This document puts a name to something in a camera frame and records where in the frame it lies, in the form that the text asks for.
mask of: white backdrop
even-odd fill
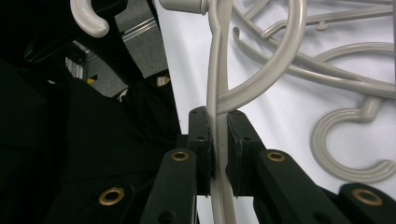
[[[166,57],[174,88],[177,113],[183,133],[188,131],[190,110],[205,105],[206,81],[211,33],[207,14],[167,11],[156,0]],[[237,0],[242,11],[253,0]],[[308,15],[372,7],[333,0],[308,0]],[[254,22],[262,29],[287,18],[287,1],[272,0]],[[232,28],[241,29],[241,39],[262,52],[270,52],[232,16],[229,37],[229,86],[235,87],[255,74],[262,65],[251,61],[233,42]],[[319,32],[315,26],[306,28],[300,51],[315,56],[327,49],[345,44],[383,41],[393,42],[392,17],[329,24]],[[281,39],[283,32],[276,35]],[[348,71],[394,83],[394,62],[390,54],[353,55],[330,61]],[[240,108],[247,114],[267,148],[289,153],[319,186],[338,192],[346,182],[329,175],[314,160],[310,135],[315,124],[326,114],[342,108],[360,107],[363,95],[322,86],[284,75],[265,94]],[[345,123],[335,126],[328,136],[328,147],[344,165],[364,168],[380,160],[396,161],[396,106],[386,100],[377,119],[370,124]],[[396,199],[396,176],[373,184]],[[199,216],[203,224],[213,223],[210,200],[199,199]],[[257,223],[250,199],[235,200],[238,223]]]

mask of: white hanger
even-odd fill
[[[91,0],[70,0],[70,8],[78,26],[88,35],[103,37],[108,33],[108,23],[96,15]]]

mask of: hanger hook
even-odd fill
[[[390,160],[380,161],[366,169],[346,167],[332,157],[326,146],[326,136],[332,126],[346,121],[372,122],[383,101],[383,98],[369,96],[364,100],[361,108],[336,110],[318,122],[311,136],[311,149],[323,169],[346,181],[361,183],[379,182],[396,174],[396,162]]]
[[[78,26],[88,35],[103,37],[108,33],[108,23],[96,15],[91,0],[70,0],[70,8]]]

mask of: brass grommet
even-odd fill
[[[352,194],[356,199],[368,205],[380,206],[383,203],[378,195],[368,189],[354,189],[352,190]]]
[[[184,161],[189,158],[189,154],[183,151],[175,152],[172,154],[172,159],[174,161]]]
[[[117,196],[115,198],[108,198],[108,195],[110,193],[115,193]],[[100,196],[99,196],[99,203],[104,206],[110,206],[116,203],[119,203],[124,196],[123,189],[121,188],[111,188],[107,189],[104,191]]]
[[[267,157],[271,161],[284,161],[285,160],[285,156],[283,156],[279,152],[270,152],[270,153],[267,154]]]

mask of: curved hook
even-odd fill
[[[311,149],[316,161],[330,174],[347,181],[375,183],[396,174],[396,162],[383,160],[366,169],[353,169],[336,161],[326,147],[326,136],[329,130],[345,121],[372,122],[384,99],[367,97],[361,108],[349,108],[333,111],[323,117],[315,126],[311,136]]]
[[[393,14],[392,6],[367,7],[353,9],[348,11],[332,12],[321,15],[306,17],[306,25],[316,25],[321,22],[331,23],[338,21],[354,21],[369,19],[375,17],[389,16]],[[271,36],[286,28],[287,21],[278,21],[262,32],[263,39],[269,39]]]
[[[219,115],[234,111],[263,94],[280,79],[294,60],[294,55],[298,52],[304,37],[306,0],[289,0],[288,2],[289,28],[286,29],[284,37],[276,49],[276,52],[271,57],[271,60],[253,77],[250,77],[239,86],[219,94]],[[233,9],[239,17],[244,18],[237,7]]]
[[[70,0],[70,8],[78,26],[88,35],[103,37],[108,33],[108,23],[96,15],[91,0]]]

